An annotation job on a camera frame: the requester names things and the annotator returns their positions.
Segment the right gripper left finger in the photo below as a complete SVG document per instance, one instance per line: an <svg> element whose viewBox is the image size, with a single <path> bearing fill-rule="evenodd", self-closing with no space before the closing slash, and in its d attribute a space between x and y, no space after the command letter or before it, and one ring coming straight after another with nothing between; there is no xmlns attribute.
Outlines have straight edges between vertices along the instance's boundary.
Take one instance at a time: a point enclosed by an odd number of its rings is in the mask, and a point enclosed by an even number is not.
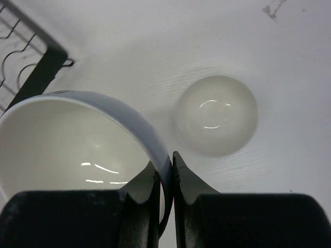
<svg viewBox="0 0 331 248"><path fill-rule="evenodd" d="M152 164L118 190L20 192L1 212L1 247L157 247L159 197Z"/></svg>

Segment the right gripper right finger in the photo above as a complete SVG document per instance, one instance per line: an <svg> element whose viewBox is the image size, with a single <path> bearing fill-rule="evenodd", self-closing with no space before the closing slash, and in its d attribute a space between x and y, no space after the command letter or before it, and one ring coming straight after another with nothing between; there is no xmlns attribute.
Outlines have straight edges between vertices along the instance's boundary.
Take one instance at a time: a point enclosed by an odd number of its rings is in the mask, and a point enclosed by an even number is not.
<svg viewBox="0 0 331 248"><path fill-rule="evenodd" d="M178 247L330 247L330 222L311 196L220 193L173 153Z"/></svg>

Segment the white bowl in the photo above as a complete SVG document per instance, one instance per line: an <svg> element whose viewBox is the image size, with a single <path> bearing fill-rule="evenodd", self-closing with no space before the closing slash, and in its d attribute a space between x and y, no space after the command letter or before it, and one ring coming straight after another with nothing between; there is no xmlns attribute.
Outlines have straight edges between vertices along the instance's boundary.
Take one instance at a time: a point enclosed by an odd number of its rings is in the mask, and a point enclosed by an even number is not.
<svg viewBox="0 0 331 248"><path fill-rule="evenodd" d="M1 116L1 195L26 190L111 190L148 163L162 195L159 232L172 206L172 164L156 129L124 102L90 91L34 96Z"/></svg>
<svg viewBox="0 0 331 248"><path fill-rule="evenodd" d="M210 75L190 85L174 111L179 140L206 157L224 157L253 137L259 108L252 91L227 75Z"/></svg>

